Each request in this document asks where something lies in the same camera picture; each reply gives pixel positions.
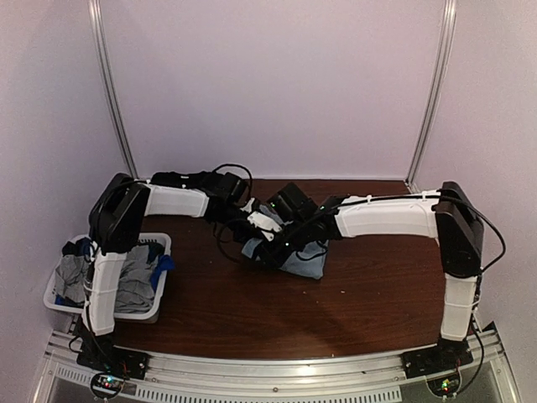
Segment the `black t-shirt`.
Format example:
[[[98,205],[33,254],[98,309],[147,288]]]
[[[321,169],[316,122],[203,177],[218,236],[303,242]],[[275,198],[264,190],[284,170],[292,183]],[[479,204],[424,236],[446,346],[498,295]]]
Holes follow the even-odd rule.
[[[202,189],[215,180],[215,173],[201,171],[197,173],[181,174],[175,171],[157,172],[149,183],[156,186],[166,186],[181,189]]]

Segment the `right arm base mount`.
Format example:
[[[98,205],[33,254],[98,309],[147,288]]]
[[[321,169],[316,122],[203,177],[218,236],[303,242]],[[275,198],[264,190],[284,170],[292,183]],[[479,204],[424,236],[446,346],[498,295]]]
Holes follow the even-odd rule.
[[[401,354],[407,379],[454,371],[473,362],[468,347],[441,347],[439,345]]]

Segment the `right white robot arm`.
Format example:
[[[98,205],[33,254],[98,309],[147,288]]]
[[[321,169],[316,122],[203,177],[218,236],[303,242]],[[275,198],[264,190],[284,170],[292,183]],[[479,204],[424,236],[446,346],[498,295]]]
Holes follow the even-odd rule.
[[[275,270],[324,273],[304,326],[328,354],[418,348],[435,369],[462,356],[482,272],[482,220],[454,185],[413,195],[330,196],[286,186],[261,208],[254,256]]]

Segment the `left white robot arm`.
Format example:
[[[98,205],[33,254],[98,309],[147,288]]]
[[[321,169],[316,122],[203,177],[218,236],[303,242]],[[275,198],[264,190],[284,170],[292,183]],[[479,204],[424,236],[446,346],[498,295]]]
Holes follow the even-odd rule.
[[[82,351],[103,373],[121,363],[113,347],[114,306],[120,271],[138,242],[147,216],[200,217],[225,224],[247,214],[239,201],[253,190],[251,176],[214,170],[192,174],[158,172],[148,180],[119,173],[107,185],[89,215],[89,236],[95,247],[84,280],[81,314]]]

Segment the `light blue denim garment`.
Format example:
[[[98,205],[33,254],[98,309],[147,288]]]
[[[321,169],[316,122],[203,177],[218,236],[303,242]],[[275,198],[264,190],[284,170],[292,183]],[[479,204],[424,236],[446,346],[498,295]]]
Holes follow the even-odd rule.
[[[280,216],[272,211],[270,208],[262,205],[259,211],[271,217],[279,225],[284,224],[284,221]],[[252,259],[255,248],[260,244],[262,239],[250,238],[242,247],[242,255],[248,259]],[[328,248],[328,241],[324,242],[321,247],[316,242],[308,243],[303,251],[299,252],[300,259],[296,253],[292,253],[280,270],[290,273],[292,275],[298,275],[305,278],[311,278],[314,280],[320,280],[323,277],[324,266],[326,262],[326,255]]]

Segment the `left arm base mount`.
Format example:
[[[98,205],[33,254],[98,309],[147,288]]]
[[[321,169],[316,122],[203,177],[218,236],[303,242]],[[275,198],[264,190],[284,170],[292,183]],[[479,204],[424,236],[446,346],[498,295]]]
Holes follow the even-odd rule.
[[[108,354],[103,354],[98,350],[81,350],[76,362],[81,366],[112,374],[118,378],[143,380],[149,364],[149,355],[124,348],[113,348]]]

